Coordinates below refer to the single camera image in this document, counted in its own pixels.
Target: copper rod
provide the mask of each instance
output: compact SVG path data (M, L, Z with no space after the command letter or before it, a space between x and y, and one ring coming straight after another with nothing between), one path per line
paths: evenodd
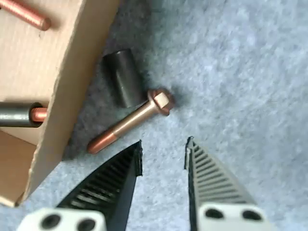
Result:
M14 0L0 0L0 8L3 8L40 30L48 30L51 27L51 20L48 17Z
M157 89L148 91L149 101L129 114L120 122L112 126L100 136L91 140L88 144L88 152L98 153L101 149L115 142L132 128L144 122L154 114L163 114L168 116L174 106L173 97L166 89Z
M47 116L46 107L36 107L31 110L31 119L34 122L44 122Z

